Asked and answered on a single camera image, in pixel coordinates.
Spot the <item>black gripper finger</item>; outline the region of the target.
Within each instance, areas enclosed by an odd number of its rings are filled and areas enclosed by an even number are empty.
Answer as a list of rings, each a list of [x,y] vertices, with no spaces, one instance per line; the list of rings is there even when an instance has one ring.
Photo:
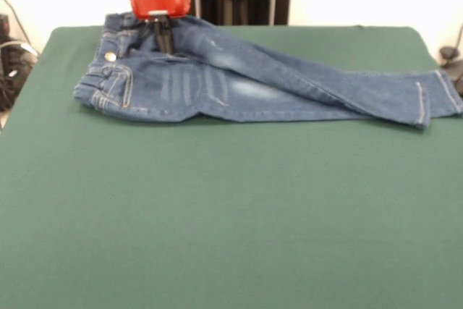
[[[168,17],[163,19],[163,44],[166,53],[174,53],[174,39],[171,31],[171,23]]]
[[[163,39],[163,18],[156,17],[153,21],[153,29],[156,37],[156,43],[158,45],[159,51],[165,51],[164,39]]]

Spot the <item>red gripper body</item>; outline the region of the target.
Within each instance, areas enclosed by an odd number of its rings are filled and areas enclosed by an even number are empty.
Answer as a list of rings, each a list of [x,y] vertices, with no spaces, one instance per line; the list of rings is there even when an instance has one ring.
[[[186,16],[190,11],[191,0],[130,0],[130,4],[136,18],[151,20],[159,16]]]

